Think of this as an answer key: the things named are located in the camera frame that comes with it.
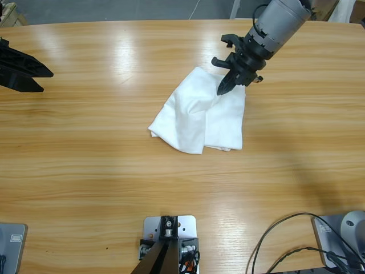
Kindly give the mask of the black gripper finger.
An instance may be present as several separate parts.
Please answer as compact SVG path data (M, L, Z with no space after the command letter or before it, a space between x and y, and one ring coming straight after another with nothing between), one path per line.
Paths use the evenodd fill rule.
M36 78L51 78L54 73L31 55L1 46L1 72Z
M18 92L43 92L41 87L33 78L21 76L15 72L1 69L1 86Z
M224 95L236 86L236 75L235 74L226 74L221 81L221 95Z
M224 95L233 89L233 72L229 71L220 82L217 95Z

